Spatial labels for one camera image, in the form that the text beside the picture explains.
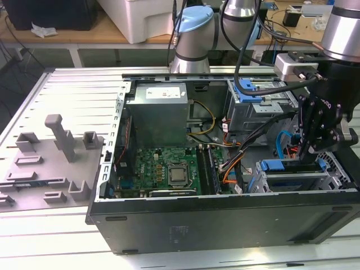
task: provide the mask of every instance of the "metal workbench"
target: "metal workbench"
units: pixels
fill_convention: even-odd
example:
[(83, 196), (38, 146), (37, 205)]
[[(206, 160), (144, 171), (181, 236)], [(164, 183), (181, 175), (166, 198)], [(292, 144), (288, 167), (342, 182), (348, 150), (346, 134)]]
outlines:
[[(115, 67), (44, 73), (0, 135), (0, 176), (17, 152), (14, 142), (20, 132), (52, 138), (42, 128), (47, 114), (62, 114), (64, 128), (74, 131), (74, 137), (93, 130), (106, 141), (122, 74), (165, 72), (161, 67)], [(233, 67), (213, 67), (211, 72), (231, 74)], [(241, 72), (268, 74), (269, 68)], [(297, 263), (296, 269), (360, 269), (360, 219), (319, 245), (115, 256), (96, 226), (85, 224), (86, 212), (87, 207), (77, 207), (0, 213), (0, 268), (283, 269)]]

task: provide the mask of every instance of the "white box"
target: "white box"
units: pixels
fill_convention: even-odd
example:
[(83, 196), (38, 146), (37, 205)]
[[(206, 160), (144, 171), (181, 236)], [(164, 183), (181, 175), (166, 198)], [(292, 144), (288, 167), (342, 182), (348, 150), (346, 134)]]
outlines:
[[(129, 43), (171, 34), (173, 0), (98, 0)], [(177, 0), (180, 11), (182, 0)]]

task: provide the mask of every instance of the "motherboard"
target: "motherboard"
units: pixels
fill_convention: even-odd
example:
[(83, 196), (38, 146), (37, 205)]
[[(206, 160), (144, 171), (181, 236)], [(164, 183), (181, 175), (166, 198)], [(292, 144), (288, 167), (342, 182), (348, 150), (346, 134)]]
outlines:
[(199, 161), (200, 153), (204, 153), (206, 157), (211, 153), (213, 175), (209, 178), (219, 186), (218, 167), (223, 163), (220, 148), (139, 148), (136, 153), (134, 177), (120, 177), (119, 189), (122, 191), (122, 197), (166, 196), (164, 192), (174, 191), (203, 195), (201, 187), (206, 183), (201, 183), (201, 180), (204, 181), (205, 178), (206, 181), (206, 175), (201, 174), (206, 164), (205, 159)]

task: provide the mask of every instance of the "table leg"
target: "table leg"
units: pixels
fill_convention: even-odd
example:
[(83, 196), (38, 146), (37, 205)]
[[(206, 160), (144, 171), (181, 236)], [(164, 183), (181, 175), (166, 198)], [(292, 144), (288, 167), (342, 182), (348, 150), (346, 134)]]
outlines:
[(11, 53), (11, 56), (14, 57), (17, 61), (22, 61), (23, 60), (23, 56), (21, 54), (21, 49), (19, 48), (14, 48), (14, 49), (8, 49), (9, 53)]
[(114, 52), (115, 52), (115, 58), (116, 58), (116, 65), (119, 65), (121, 62), (119, 49), (114, 49)]
[[(253, 59), (261, 61), (261, 58), (263, 57), (264, 50), (262, 49), (255, 49), (253, 52)], [(251, 66), (258, 66), (259, 64), (251, 62)]]
[(82, 59), (80, 58), (79, 50), (77, 48), (69, 48), (69, 52), (71, 55), (71, 59), (73, 59), (75, 68), (83, 68), (84, 64)]

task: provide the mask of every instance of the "cpu socket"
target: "cpu socket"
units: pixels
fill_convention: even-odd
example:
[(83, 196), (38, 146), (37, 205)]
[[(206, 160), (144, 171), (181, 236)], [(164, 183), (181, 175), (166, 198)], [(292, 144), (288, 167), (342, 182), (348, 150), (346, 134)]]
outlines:
[(168, 165), (169, 185), (172, 187), (184, 187), (188, 184), (187, 164)]

